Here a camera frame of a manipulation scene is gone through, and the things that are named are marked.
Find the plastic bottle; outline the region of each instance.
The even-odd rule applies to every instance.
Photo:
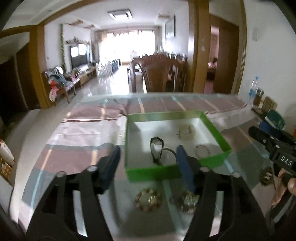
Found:
[[[259,77],[255,76],[255,79],[253,80],[252,85],[251,85],[251,89],[250,89],[249,96],[248,96],[249,103],[251,103],[251,104],[253,103],[253,100],[256,95],[258,80],[259,80]]]

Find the silver screw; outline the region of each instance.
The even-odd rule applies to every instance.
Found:
[[[200,168],[200,170],[201,170],[202,172],[209,172],[211,169],[208,168],[208,167],[204,167],[204,166],[202,166],[202,167]]]
[[[88,170],[89,172],[95,172],[97,169],[98,169],[98,168],[97,168],[96,166],[89,166],[89,167],[87,167],[87,170]]]
[[[60,171],[57,173],[57,177],[63,177],[65,175],[67,175],[67,173],[65,173],[64,171]]]
[[[233,172],[233,173],[231,173],[231,175],[235,178],[241,177],[241,175],[238,172]]]

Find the square ceiling lamp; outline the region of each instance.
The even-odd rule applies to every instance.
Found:
[[[133,16],[131,15],[131,11],[129,9],[110,11],[110,12],[108,12],[108,14],[115,21],[123,21],[123,20],[133,19]]]

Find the table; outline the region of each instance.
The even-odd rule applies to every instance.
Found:
[[[124,170],[126,114],[202,110],[221,132],[232,153],[215,172],[238,171],[257,199],[262,212],[269,208],[273,186],[262,187],[260,170],[270,161],[264,147],[252,140],[248,128],[257,125],[250,106],[232,95],[150,93],[128,96],[86,97],[67,114],[49,138],[26,184],[19,220],[27,229],[34,208],[58,171],[78,173],[108,155],[114,145],[121,159],[113,185],[100,195],[100,203],[114,240],[183,240],[192,214],[183,213],[169,199],[185,189],[182,179],[131,183]],[[156,189],[163,205],[152,213],[134,208],[136,195],[145,188]],[[222,194],[218,194],[215,218],[221,217]],[[74,193],[78,231],[85,233],[79,193]]]

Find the green vine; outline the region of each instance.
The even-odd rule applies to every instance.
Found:
[[[63,24],[60,24],[60,44],[61,44],[61,57],[62,57],[62,68],[64,73],[67,72],[66,61],[65,61],[65,47],[64,47],[64,32],[63,32]]]

